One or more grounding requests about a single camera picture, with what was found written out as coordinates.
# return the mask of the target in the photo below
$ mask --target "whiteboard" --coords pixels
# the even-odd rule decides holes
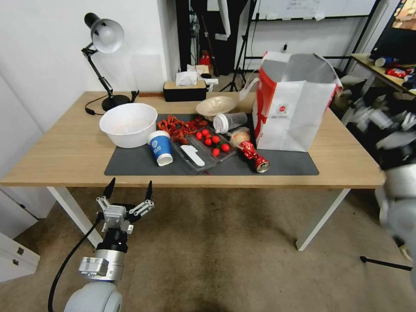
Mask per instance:
[[[368,15],[376,0],[258,0],[254,16],[276,20],[332,16]]]

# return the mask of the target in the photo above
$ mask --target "black table mat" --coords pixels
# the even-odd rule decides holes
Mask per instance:
[[[175,114],[175,116],[183,121],[189,121],[195,117],[193,114]],[[248,127],[253,129],[251,115],[248,117]],[[159,122],[166,118],[167,114],[159,114],[157,121]],[[270,169],[261,173],[261,175],[315,176],[319,174],[309,153],[267,149],[259,149],[258,152],[270,162]],[[173,163],[159,167],[147,145],[132,149],[116,147],[104,174],[106,176],[195,176],[206,174],[192,170],[173,148],[172,156]],[[250,176],[259,174],[251,168],[250,161],[239,151],[224,162],[209,169],[208,172],[212,176]]]

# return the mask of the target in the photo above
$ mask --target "white shopping bag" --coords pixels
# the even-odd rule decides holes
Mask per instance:
[[[257,81],[252,113],[257,148],[307,152],[325,109],[342,91],[331,64],[315,54],[267,52]]]

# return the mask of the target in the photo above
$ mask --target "beige bowl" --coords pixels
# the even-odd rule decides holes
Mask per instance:
[[[209,121],[213,121],[216,115],[229,113],[236,105],[237,101],[230,97],[211,97],[199,103],[196,111]]]

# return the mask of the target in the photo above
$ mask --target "clear plastic tray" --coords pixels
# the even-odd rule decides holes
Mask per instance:
[[[218,136],[220,137],[220,142],[218,144],[213,144],[211,146],[206,146],[204,144],[204,138],[201,140],[198,140],[195,136],[195,134],[187,135],[185,138],[188,140],[189,145],[194,146],[198,151],[197,155],[205,162],[204,166],[198,166],[196,165],[189,156],[181,149],[181,143],[179,142],[171,142],[172,147],[175,149],[175,151],[185,160],[185,162],[195,171],[206,171],[210,168],[215,167],[218,163],[223,162],[228,157],[234,155],[236,153],[236,149],[234,146],[230,144],[230,142],[224,138],[222,135],[215,133],[214,129],[211,127],[203,127],[199,130],[201,132],[202,130],[207,129],[211,136]],[[212,155],[212,150],[216,148],[217,145],[221,146],[221,144],[228,144],[230,146],[229,152],[223,152],[220,148],[220,154],[217,157],[214,157]]]

